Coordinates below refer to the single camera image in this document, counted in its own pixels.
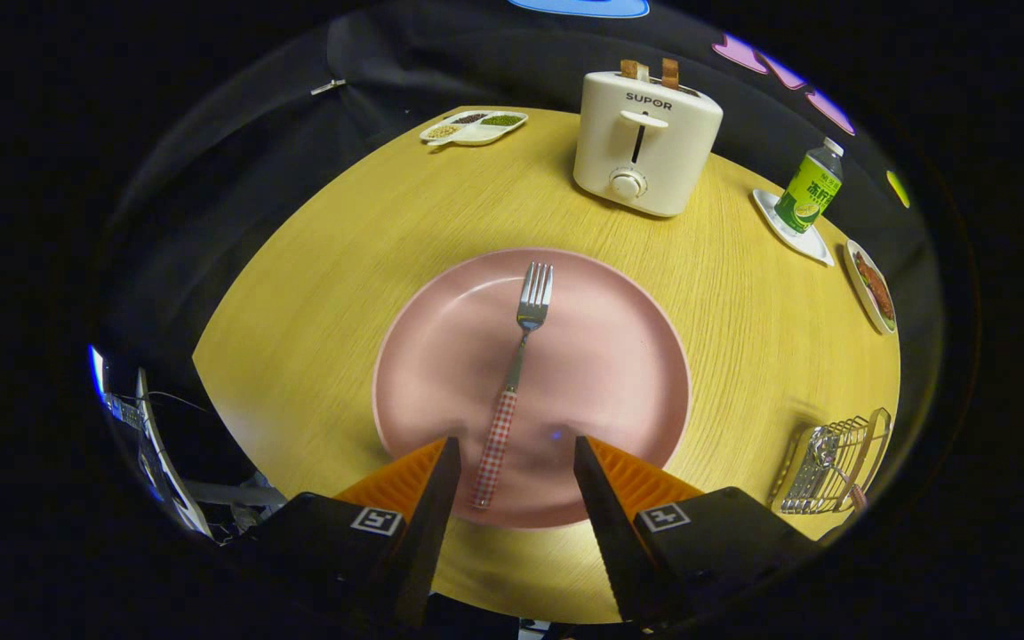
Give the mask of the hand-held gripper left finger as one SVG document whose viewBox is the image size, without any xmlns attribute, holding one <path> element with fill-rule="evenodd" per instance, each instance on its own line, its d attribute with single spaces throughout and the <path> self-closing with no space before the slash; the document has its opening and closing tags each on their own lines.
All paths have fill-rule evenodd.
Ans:
<svg viewBox="0 0 1024 640">
<path fill-rule="evenodd" d="M 333 497 L 298 494 L 236 560 L 327 628 L 417 628 L 459 480 L 459 440 L 439 438 Z"/>
</svg>

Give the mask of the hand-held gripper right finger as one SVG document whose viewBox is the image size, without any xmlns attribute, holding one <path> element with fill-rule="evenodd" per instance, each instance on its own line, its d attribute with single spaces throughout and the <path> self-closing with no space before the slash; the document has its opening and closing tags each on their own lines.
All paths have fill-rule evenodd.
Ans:
<svg viewBox="0 0 1024 640">
<path fill-rule="evenodd" d="M 744 490 L 696 489 L 580 435 L 573 473 L 627 623 L 700 623 L 820 552 Z"/>
</svg>

